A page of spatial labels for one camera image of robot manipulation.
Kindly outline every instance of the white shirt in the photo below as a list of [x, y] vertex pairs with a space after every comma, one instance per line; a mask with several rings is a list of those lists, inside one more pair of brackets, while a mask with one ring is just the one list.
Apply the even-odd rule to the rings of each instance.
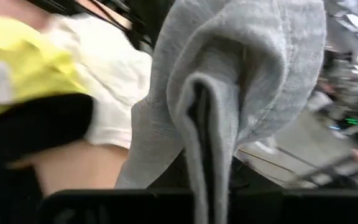
[[118, 28], [89, 15], [55, 16], [45, 35], [73, 54], [80, 77], [96, 99], [86, 140], [128, 149], [131, 108], [149, 92], [151, 56], [133, 48]]

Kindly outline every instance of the floor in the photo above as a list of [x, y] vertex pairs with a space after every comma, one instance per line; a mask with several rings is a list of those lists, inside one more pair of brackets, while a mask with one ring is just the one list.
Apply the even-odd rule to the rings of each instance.
[[[347, 156], [352, 149], [350, 142], [335, 138], [331, 131], [317, 122], [308, 110], [304, 110], [296, 121], [281, 130], [276, 135], [276, 141], [279, 147], [308, 161], [315, 167], [330, 164], [336, 159]], [[257, 147], [247, 147], [243, 150], [290, 170], [291, 172], [256, 157], [239, 153], [240, 157], [248, 157], [260, 173], [279, 184], [285, 184], [293, 180], [296, 175], [316, 169], [280, 151], [274, 151], [271, 154]]]

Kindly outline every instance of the cable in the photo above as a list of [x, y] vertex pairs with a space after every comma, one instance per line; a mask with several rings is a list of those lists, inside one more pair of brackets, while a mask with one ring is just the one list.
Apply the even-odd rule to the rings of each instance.
[[286, 150], [284, 150], [284, 149], [282, 149], [280, 147], [276, 147], [276, 149], [279, 150], [280, 152], [282, 152], [282, 153], [284, 153], [284, 154], [286, 154], [286, 155], [288, 155], [288, 156], [300, 161], [300, 162], [303, 162], [306, 165], [309, 165], [309, 166], [311, 166], [311, 167], [313, 167], [315, 169], [320, 169], [320, 167], [312, 164], [311, 162], [308, 162], [308, 161], [306, 161], [306, 160], [304, 160], [304, 159], [302, 159], [302, 158], [300, 158], [300, 157], [298, 157], [298, 156], [296, 156], [296, 155], [294, 155], [294, 154], [292, 154], [292, 153], [290, 153], [290, 152], [288, 152], [288, 151], [286, 151]]
[[247, 155], [250, 155], [250, 156], [252, 156], [252, 157], [255, 157], [255, 158], [257, 158], [257, 159], [260, 159], [261, 161], [267, 162], [267, 163], [269, 163], [269, 164], [271, 164], [271, 165], [273, 165], [273, 166], [277, 166], [277, 167], [279, 167], [279, 168], [281, 168], [281, 169], [283, 169], [283, 170], [286, 170], [286, 171], [290, 172], [291, 174], [296, 174], [296, 172], [293, 172], [292, 170], [290, 170], [290, 169], [288, 169], [288, 168], [285, 168], [284, 166], [280, 166], [280, 165], [278, 165], [278, 164], [276, 164], [276, 163], [274, 163], [274, 162], [272, 162], [272, 161], [269, 161], [269, 160], [264, 159], [264, 158], [262, 158], [262, 157], [256, 156], [256, 155], [254, 155], [254, 154], [252, 154], [252, 153], [249, 153], [249, 152], [246, 152], [246, 151], [244, 151], [244, 150], [242, 150], [242, 149], [239, 149], [239, 151], [240, 151], [240, 152], [243, 152], [243, 153], [245, 153], [245, 154], [247, 154]]
[[[245, 154], [247, 154], [247, 155], [250, 155], [250, 156], [252, 156], [252, 157], [255, 157], [255, 158], [257, 158], [257, 159], [260, 159], [261, 161], [267, 162], [267, 163], [269, 163], [269, 164], [271, 164], [271, 165], [273, 165], [273, 166], [277, 166], [277, 167], [279, 167], [279, 168], [281, 168], [281, 169], [283, 169], [283, 170], [286, 170], [286, 171], [288, 171], [289, 173], [293, 174], [294, 177], [298, 177], [298, 175], [297, 175], [295, 172], [293, 172], [292, 170], [287, 169], [287, 168], [285, 168], [285, 167], [283, 167], [283, 166], [280, 166], [280, 165], [278, 165], [278, 164], [276, 164], [276, 163], [274, 163], [274, 162], [272, 162], [272, 161], [269, 161], [269, 160], [264, 159], [264, 158], [262, 158], [262, 157], [256, 156], [256, 155], [254, 155], [254, 154], [252, 154], [252, 153], [245, 152], [245, 151], [243, 151], [242, 149], [239, 149], [239, 151], [241, 151], [241, 152], [243, 152], [243, 153], [245, 153]], [[268, 175], [268, 174], [266, 174], [265, 172], [260, 171], [260, 169], [258, 169], [258, 168], [256, 168], [256, 167], [252, 167], [252, 169], [255, 170], [256, 172], [258, 172], [259, 174], [264, 175], [264, 176], [266, 176], [266, 177], [268, 177], [268, 178], [270, 178], [270, 179], [277, 180], [277, 181], [280, 181], [280, 182], [283, 182], [283, 183], [290, 183], [290, 182], [291, 182], [291, 181], [282, 180], [282, 179], [273, 177], [273, 176], [271, 176], [271, 175]]]

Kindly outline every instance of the person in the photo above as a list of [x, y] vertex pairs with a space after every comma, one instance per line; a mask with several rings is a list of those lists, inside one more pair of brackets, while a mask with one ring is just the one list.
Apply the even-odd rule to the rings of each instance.
[[[78, 2], [108, 19], [92, 2], [88, 0], [78, 0]], [[131, 26], [128, 20], [112, 10], [106, 7], [104, 8], [123, 26]], [[51, 22], [57, 20], [55, 16], [25, 0], [0, 0], [0, 16], [21, 21], [39, 32], [45, 33], [45, 36], [48, 36], [46, 33], [50, 32], [48, 29], [50, 28]], [[118, 38], [124, 41], [125, 37], [122, 32], [115, 32], [115, 34], [121, 35]], [[129, 45], [125, 46], [132, 54], [138, 54], [137, 52], [133, 52], [133, 49], [130, 49]], [[97, 47], [103, 48], [103, 44], [99, 43]], [[136, 72], [140, 75], [147, 75], [147, 73], [149, 73], [147, 67], [151, 66], [151, 58], [141, 52], [139, 52], [139, 55], [138, 58], [144, 62], [143, 66], [145, 66], [146, 69], [139, 69], [139, 71]], [[126, 63], [129, 66], [132, 61], [128, 59]], [[148, 82], [144, 82], [142, 88], [148, 91]], [[130, 108], [130, 106], [127, 106], [127, 109], [123, 112], [128, 115], [127, 119], [129, 120], [126, 121], [126, 123], [129, 124], [129, 128], [131, 123]], [[130, 142], [131, 135], [126, 137], [126, 139]], [[112, 189], [114, 188], [121, 165], [127, 157], [127, 148], [129, 148], [128, 144], [91, 144], [85, 139], [79, 139], [53, 149], [23, 155], [19, 160], [10, 161], [7, 167], [10, 169], [24, 169], [29, 166], [34, 167], [44, 195], [50, 195], [63, 189]]]

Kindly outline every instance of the gray hoodie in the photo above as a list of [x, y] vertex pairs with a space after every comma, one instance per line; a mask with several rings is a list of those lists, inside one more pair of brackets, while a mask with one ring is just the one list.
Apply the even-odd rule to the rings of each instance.
[[132, 108], [117, 188], [146, 188], [185, 148], [195, 223], [209, 223], [200, 141], [188, 116], [199, 83], [211, 96], [214, 219], [226, 223], [232, 155], [304, 107], [323, 59], [325, 19], [321, 0], [177, 0], [158, 37], [149, 94]]

